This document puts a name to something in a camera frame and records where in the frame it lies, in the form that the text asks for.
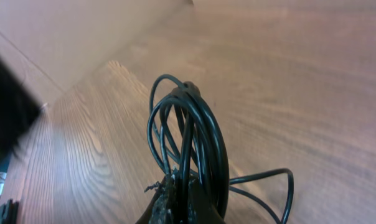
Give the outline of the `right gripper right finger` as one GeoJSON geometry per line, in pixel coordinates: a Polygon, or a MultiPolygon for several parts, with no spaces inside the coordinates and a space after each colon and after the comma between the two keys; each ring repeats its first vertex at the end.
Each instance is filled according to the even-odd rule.
{"type": "Polygon", "coordinates": [[[225,224],[195,177],[191,177],[188,184],[187,223],[225,224]]]}

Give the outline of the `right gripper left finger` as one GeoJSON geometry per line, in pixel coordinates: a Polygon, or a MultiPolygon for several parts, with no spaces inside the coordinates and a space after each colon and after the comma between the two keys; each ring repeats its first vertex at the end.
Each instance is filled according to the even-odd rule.
{"type": "Polygon", "coordinates": [[[136,224],[178,224],[184,222],[184,215],[181,211],[184,208],[182,204],[184,193],[179,177],[179,170],[173,169],[170,174],[164,176],[161,182],[156,182],[146,189],[146,191],[155,190],[155,194],[136,224]]]}

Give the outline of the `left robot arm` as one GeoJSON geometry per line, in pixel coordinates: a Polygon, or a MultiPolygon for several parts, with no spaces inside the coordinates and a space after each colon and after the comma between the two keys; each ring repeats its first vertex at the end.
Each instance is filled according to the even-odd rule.
{"type": "Polygon", "coordinates": [[[0,167],[17,155],[19,139],[40,114],[38,102],[0,58],[0,167]]]}

